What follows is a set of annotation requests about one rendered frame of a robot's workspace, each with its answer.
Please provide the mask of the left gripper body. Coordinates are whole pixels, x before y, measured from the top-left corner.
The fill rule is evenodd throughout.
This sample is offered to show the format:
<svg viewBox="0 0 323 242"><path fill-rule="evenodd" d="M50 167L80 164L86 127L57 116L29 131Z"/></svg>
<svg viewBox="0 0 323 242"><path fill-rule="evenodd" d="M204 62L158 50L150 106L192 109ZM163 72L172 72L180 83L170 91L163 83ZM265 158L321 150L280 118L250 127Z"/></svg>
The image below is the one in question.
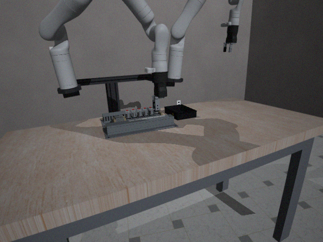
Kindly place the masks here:
<svg viewBox="0 0 323 242"><path fill-rule="evenodd" d="M221 27L228 27L226 43L237 43L239 18L229 18L228 22L221 24Z"/></svg>

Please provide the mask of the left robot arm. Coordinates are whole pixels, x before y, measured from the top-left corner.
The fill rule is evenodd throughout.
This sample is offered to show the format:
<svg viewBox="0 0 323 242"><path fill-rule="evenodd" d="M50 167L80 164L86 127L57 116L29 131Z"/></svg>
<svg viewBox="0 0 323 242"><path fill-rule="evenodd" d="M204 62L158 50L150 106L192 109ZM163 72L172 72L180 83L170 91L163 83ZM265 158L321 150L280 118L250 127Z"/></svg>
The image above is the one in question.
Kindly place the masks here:
<svg viewBox="0 0 323 242"><path fill-rule="evenodd" d="M188 0L181 15L171 27L171 39L168 60L168 78L180 79L186 30L204 5L206 0ZM230 10L229 18L239 18L244 0L228 0L230 5L237 5Z"/></svg>

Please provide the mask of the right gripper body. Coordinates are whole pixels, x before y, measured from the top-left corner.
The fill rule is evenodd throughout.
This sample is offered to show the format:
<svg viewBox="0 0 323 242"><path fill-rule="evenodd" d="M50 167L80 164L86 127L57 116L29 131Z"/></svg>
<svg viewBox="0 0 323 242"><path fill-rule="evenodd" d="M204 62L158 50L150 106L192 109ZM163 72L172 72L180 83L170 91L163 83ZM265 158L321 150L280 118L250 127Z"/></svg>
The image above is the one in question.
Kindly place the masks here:
<svg viewBox="0 0 323 242"><path fill-rule="evenodd" d="M166 60L152 61L152 68L145 67L146 73L152 73L154 83L154 95L157 97L167 97L168 65Z"/></svg>

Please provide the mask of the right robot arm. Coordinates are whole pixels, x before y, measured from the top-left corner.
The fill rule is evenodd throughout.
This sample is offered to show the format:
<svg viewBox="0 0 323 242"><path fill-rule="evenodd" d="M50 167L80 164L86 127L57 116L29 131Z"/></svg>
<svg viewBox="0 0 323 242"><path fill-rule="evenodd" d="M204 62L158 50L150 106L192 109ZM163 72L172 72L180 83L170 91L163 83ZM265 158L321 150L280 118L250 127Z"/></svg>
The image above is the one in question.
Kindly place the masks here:
<svg viewBox="0 0 323 242"><path fill-rule="evenodd" d="M122 0L141 23L147 37L155 42L151 51L152 61L166 61L169 30L166 25L154 22L154 13L145 0ZM40 36L47 41L55 41L49 50L60 89L77 87L77 80L69 53L69 41L64 26L78 17L92 0L60 0L55 8L41 21Z"/></svg>

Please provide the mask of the grey relay with red button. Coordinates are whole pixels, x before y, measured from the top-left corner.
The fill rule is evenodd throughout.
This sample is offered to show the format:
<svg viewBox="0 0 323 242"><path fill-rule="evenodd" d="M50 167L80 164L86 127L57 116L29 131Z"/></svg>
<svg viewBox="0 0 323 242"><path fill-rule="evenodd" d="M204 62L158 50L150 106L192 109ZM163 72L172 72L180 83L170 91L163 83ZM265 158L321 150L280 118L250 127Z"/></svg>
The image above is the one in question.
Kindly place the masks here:
<svg viewBox="0 0 323 242"><path fill-rule="evenodd" d="M148 115L150 115L150 116L154 115L154 108L153 107L148 107Z"/></svg>
<svg viewBox="0 0 323 242"><path fill-rule="evenodd" d="M142 113L143 113L143 116L148 116L148 109L147 108L143 108L142 109Z"/></svg>
<svg viewBox="0 0 323 242"><path fill-rule="evenodd" d="M137 116L138 117L143 117L142 109L141 108L137 109Z"/></svg>
<svg viewBox="0 0 323 242"><path fill-rule="evenodd" d="M137 118L137 112L136 112L136 110L135 110L135 109L132 109L132 110L131 110L131 117L132 117L132 118Z"/></svg>
<svg viewBox="0 0 323 242"><path fill-rule="evenodd" d="M130 113L130 110L125 110L125 118L126 118L126 119L131 119L131 113Z"/></svg>

